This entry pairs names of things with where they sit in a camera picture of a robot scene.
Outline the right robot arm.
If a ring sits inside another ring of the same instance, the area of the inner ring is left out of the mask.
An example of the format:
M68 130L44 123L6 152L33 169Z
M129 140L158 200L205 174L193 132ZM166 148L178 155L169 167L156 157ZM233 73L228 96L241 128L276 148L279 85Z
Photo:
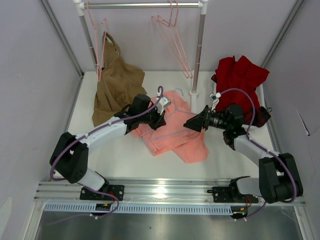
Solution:
M237 104L221 112L205 106L201 113L188 119L184 127L196 132L209 127L222 129L225 144L258 166L258 177L242 176L230 181L228 196L232 201L239 202L251 195L269 204L291 203L302 196L304 189L294 156L268 150L248 134L243 122L243 110Z

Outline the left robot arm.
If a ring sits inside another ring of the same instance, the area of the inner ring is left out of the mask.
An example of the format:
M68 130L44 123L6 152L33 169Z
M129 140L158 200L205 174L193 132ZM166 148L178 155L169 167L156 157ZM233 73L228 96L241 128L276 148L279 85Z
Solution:
M166 125L165 108L171 101L164 95L152 102L145 94L138 94L108 121L87 133L73 135L63 133L50 158L51 172L57 171L62 180L79 184L90 190L97 200L103 200L109 193L109 182L97 172L89 169L89 155L107 142L122 137L139 125L146 124L157 130Z

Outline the blue wire hanger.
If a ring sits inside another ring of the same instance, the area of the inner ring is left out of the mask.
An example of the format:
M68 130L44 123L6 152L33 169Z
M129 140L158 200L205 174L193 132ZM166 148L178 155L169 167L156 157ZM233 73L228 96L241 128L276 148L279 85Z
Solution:
M184 127L184 122L195 116L191 112L189 104L183 99L184 92L180 88L167 91L165 96L170 99L171 104L165 111L166 125L164 130L148 130L139 135L141 142L147 143L155 140L168 140L170 142L189 141L200 135L200 133Z

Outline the pink skirt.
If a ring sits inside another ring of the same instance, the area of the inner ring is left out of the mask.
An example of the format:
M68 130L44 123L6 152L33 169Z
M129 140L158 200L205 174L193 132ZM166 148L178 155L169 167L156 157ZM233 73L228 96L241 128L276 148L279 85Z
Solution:
M185 122L195 116L189 104L178 90L169 90L164 96L171 102L165 110L166 125L153 130L149 125L141 124L131 132L132 135L143 142L153 156L173 151L186 164L206 160L209 150L205 132L184 127Z

